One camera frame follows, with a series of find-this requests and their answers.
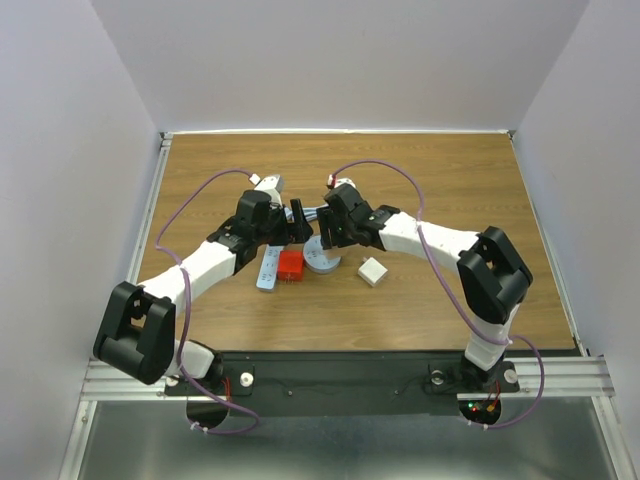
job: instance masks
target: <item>gray wall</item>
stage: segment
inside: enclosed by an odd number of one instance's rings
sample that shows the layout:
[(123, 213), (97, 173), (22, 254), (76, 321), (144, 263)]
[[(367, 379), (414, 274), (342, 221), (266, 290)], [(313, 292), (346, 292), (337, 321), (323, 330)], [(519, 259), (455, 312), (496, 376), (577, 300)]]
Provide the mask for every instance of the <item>gray wall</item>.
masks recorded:
[(640, 466), (640, 4), (593, 0), (515, 137), (578, 329)]
[(92, 0), (158, 127), (515, 128), (587, 0)]
[(1, 12), (0, 478), (57, 478), (157, 129), (88, 1)]

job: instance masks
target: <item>wooden tabletop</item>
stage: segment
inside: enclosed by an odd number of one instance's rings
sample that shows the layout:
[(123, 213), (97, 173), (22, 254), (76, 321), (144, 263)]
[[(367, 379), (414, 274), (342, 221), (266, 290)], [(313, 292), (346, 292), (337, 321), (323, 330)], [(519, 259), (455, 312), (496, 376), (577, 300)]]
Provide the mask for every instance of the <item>wooden tabletop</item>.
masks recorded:
[[(406, 169), (426, 195), (424, 220), (482, 231), (502, 228), (534, 275), (534, 283), (512, 332), (539, 347), (571, 348), (569, 332), (540, 234), (506, 135), (178, 135), (151, 224), (139, 280), (172, 265), (153, 248), (161, 226), (210, 175), (243, 167), (285, 179), (283, 200), (303, 206), (323, 203), (325, 182), (337, 167), (361, 158), (380, 158)], [(395, 172), (362, 165), (346, 172), (373, 208), (399, 207), (415, 215), (418, 200)], [(174, 222), (163, 245), (183, 258), (235, 211), (246, 177), (216, 180)], [(426, 261), (364, 247), (349, 247), (329, 275), (307, 270), (301, 283), (278, 284), (274, 293), (256, 286), (264, 247), (235, 277), (215, 286), (194, 304), (189, 337), (222, 350), (352, 350), (464, 348), (469, 332)], [(372, 288), (357, 276), (365, 256), (389, 269)], [(460, 283), (447, 279), (464, 301)]]

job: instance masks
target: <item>white block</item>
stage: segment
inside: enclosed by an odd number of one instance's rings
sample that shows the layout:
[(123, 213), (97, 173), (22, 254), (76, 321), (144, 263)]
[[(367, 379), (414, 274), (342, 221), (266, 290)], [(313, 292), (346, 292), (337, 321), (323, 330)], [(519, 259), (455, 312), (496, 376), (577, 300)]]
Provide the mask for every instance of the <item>white block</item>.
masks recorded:
[(380, 283), (380, 280), (385, 277), (387, 272), (388, 270), (373, 257), (367, 259), (358, 269), (358, 275), (372, 287)]

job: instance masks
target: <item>dark gray panel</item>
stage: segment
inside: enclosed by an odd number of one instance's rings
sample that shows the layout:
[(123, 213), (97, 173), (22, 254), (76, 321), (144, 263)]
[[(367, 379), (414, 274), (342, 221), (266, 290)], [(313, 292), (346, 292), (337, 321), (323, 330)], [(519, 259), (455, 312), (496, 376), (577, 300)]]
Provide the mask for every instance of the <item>dark gray panel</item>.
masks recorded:
[[(507, 415), (528, 402), (510, 401)], [(427, 415), (267, 418), (241, 437), (191, 432), (184, 404), (158, 401), (101, 404), (80, 478), (600, 480), (612, 472), (588, 398), (544, 400), (499, 431)]]

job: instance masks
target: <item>aluminum frame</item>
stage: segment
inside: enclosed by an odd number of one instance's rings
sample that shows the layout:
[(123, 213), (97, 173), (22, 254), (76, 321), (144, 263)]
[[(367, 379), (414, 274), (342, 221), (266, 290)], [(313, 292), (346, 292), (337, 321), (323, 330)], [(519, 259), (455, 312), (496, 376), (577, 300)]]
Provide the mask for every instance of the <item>aluminum frame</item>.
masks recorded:
[[(145, 215), (138, 233), (136, 247), (132, 255), (127, 273), (127, 280), (137, 281), (144, 249), (149, 235), (149, 228), (153, 218), (162, 178), (166, 168), (173, 133), (162, 133), (162, 144), (158, 154), (158, 161), (151, 188), (145, 207)], [(546, 371), (546, 385), (544, 397), (575, 397), (588, 396), (592, 398), (596, 416), (605, 439), (606, 448), (613, 463), (616, 475), (621, 480), (637, 479), (637, 475), (627, 449), (620, 422), (616, 413), (615, 395), (611, 378), (603, 357), (589, 357), (585, 346), (578, 335), (569, 298), (566, 293), (562, 274), (556, 260), (555, 252), (551, 248), (546, 232), (540, 224), (535, 206), (529, 197), (533, 214), (538, 224), (545, 252), (551, 264), (551, 270), (556, 286), (565, 309), (569, 328), (576, 341), (582, 357), (547, 357), (544, 358)], [(514, 394), (503, 394), (504, 398), (534, 397), (540, 385), (538, 364), (535, 358), (511, 359), (519, 372), (521, 391)], [(153, 385), (144, 385), (130, 378), (118, 370), (91, 360), (80, 395), (80, 402), (76, 418), (72, 427), (71, 437), (65, 453), (60, 480), (77, 480), (80, 474), (85, 450), (89, 441), (93, 418), (100, 401), (185, 401), (187, 397), (166, 397), (164, 395), (164, 379)], [(459, 395), (462, 399), (478, 398), (474, 395)]]

